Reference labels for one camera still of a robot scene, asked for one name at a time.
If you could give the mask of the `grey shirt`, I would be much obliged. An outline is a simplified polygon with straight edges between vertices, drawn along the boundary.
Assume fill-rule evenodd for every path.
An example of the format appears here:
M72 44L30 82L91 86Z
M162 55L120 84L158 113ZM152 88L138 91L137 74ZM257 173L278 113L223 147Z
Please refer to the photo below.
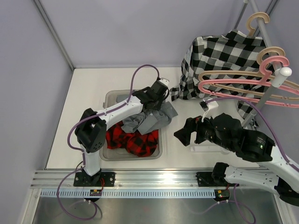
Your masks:
M178 116L172 104L163 102L159 110L147 110L125 118L121 129L125 133L139 132L141 135L151 133L168 126L174 117Z

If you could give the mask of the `red black plaid shirt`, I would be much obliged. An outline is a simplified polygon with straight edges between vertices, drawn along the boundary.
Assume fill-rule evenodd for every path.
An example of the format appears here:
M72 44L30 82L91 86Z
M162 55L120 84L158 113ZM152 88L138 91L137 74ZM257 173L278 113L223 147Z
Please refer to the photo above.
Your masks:
M106 131L108 149L123 148L138 157L148 157L155 152L159 139L158 130L142 135L139 131L126 133L122 129L123 126L123 122L120 121Z

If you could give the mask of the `black white plaid shirt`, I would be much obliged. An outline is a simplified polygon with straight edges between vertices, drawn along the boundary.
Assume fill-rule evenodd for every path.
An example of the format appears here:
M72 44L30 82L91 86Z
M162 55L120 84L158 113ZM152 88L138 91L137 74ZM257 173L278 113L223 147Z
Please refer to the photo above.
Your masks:
M258 71L256 58L265 47L261 37L250 37L236 29L195 38L182 60L179 84L170 90L171 100L208 99L210 95L198 89L199 74L204 71Z

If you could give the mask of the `pink plastic hanger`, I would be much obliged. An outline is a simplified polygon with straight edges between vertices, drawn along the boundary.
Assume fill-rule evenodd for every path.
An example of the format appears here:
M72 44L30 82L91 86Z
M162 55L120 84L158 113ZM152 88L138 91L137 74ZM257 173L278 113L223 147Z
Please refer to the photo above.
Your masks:
M246 77L242 77L240 75L211 75L211 76L204 76L203 79L204 80L208 80L208 79L223 79L223 78L238 78L238 79L245 79ZM254 90L254 87L262 87L259 85L244 85L244 84L231 84L231 87L240 87L240 88L244 88L246 90L252 90L252 91L257 91ZM215 90L221 93L225 93L228 94L227 97L231 96L230 93L227 93L225 89L221 89L221 88L217 88L214 86L205 86L205 88L207 88L208 90ZM245 94L243 93L244 96L241 96L241 99L245 99L248 100L250 102L254 102L254 103L258 103L262 100L262 97L264 96L257 96L257 95L253 95L253 94ZM293 94L293 97L288 97L288 96L282 96L282 95L275 95L275 94L271 94L270 98L266 100L266 104L267 105L274 105L274 106L281 106L281 107L290 107L290 108L298 108L299 104L297 104L296 102L299 100L299 95L295 95Z

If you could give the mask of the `beige wooden hanger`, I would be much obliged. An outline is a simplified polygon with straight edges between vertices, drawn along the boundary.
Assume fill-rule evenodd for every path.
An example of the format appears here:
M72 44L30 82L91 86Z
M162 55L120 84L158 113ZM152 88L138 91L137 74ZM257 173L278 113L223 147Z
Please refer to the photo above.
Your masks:
M228 94L221 93L215 90L208 90L205 86L214 86L217 88L232 90L245 94L253 94L257 96L264 96L264 93L246 90L240 87L231 87L231 84L244 85L259 85L262 87L275 87L280 90L298 95L299 85L287 81L291 76L292 70L289 68L289 60L285 57L285 51L280 47L267 47L260 51L257 55L256 61L259 65L257 72L241 71L241 70L210 70L204 71L199 75L198 89L206 94L227 97ZM245 79L238 78L223 78L223 79L208 79L204 80L204 76L211 75L240 75L246 77Z

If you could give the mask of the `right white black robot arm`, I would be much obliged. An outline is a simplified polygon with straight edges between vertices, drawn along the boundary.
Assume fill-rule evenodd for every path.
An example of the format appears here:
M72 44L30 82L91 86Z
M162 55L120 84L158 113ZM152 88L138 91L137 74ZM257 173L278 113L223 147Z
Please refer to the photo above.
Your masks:
M209 141L235 153L244 161L256 163L272 172L271 175L262 174L217 162L210 177L206 178L208 183L215 186L243 184L260 188L278 195L285 203L298 206L298 165L283 158L278 145L266 134L244 129L239 120L225 113L215 118L188 118L174 136L188 146L192 133L196 134L196 144Z

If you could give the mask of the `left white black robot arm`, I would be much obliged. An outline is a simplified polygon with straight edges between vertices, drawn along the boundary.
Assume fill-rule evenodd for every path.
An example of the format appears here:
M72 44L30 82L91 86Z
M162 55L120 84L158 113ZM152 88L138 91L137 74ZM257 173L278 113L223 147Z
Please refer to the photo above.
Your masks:
M74 186L91 187L103 183L99 151L106 142L106 131L123 119L146 109L159 109L169 94L169 80L158 78L152 86L130 90L123 101L99 112L86 109L80 121L70 130L75 133L83 156L83 164L75 174Z

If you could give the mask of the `clear plastic bin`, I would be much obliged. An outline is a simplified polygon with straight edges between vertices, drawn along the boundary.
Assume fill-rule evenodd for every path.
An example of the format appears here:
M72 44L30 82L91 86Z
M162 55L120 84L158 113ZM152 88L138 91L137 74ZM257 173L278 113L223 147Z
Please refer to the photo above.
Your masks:
M116 90L116 91L109 91L105 96L105 101L103 103L103 107L106 109L111 107L119 102L120 99L117 99L118 96L128 96L129 90ZM154 160L158 159L163 152L162 147L160 144L162 143L161 138L161 130L158 130L158 144L151 156L147 157L138 157L137 155L131 154L126 151L124 148L117 148L117 149L108 149L107 143L104 144L103 148L100 150L100 158L104 161L137 161L137 160Z

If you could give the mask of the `silver clothes rack pole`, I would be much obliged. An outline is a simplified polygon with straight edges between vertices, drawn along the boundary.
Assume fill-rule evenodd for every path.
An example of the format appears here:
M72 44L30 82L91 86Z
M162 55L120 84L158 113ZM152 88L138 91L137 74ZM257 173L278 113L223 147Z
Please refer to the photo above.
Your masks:
M299 98L291 98L274 95L273 92L275 89L283 90L288 93L292 93L295 95L299 94L299 85L293 82L287 81L287 78L292 75L292 70L289 68L289 60L285 57L285 51L280 48L273 46L269 35L266 31L265 24L270 22L270 18L268 14L265 12L260 12L258 6L254 0L245 0L243 4L243 8L240 12L238 21L235 24L235 27L238 27L241 17L245 11L247 5L250 5L253 11L253 14L246 21L246 28L248 30L248 35L253 36L256 33L256 29L251 26L251 22L256 20L257 25L259 27L259 31L262 35L263 41L266 45L266 48L260 51L256 57L256 61L259 64L258 72L247 72L247 71L223 71L223 70L211 70L204 71L199 75L200 83L198 88L207 94L218 96L220 99L228 97L228 94L210 91L205 89L206 85L216 86L218 88L223 88L227 90L233 90L241 93L258 95L260 99L254 99L249 97L236 97L238 100L248 100L250 102L256 103L257 109L262 108L265 104L280 106L286 108L298 108L298 104L290 104L289 101L298 101ZM259 77L260 80L249 80L249 79L210 79L204 80L203 77L206 75L214 75L214 74L230 74L230 75L243 75L243 76L251 76L251 77ZM226 84L252 84L259 85L262 87L267 87L265 93L256 92L256 91L248 91L241 90L235 87L226 86Z

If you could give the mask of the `aluminium mounting rail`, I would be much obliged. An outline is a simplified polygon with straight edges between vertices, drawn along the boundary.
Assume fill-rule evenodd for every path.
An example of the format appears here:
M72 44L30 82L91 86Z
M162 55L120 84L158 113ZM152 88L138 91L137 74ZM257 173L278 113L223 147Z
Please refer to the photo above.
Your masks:
M56 189L70 170L38 170L33 175L32 189ZM116 170L114 188L196 188L196 170Z

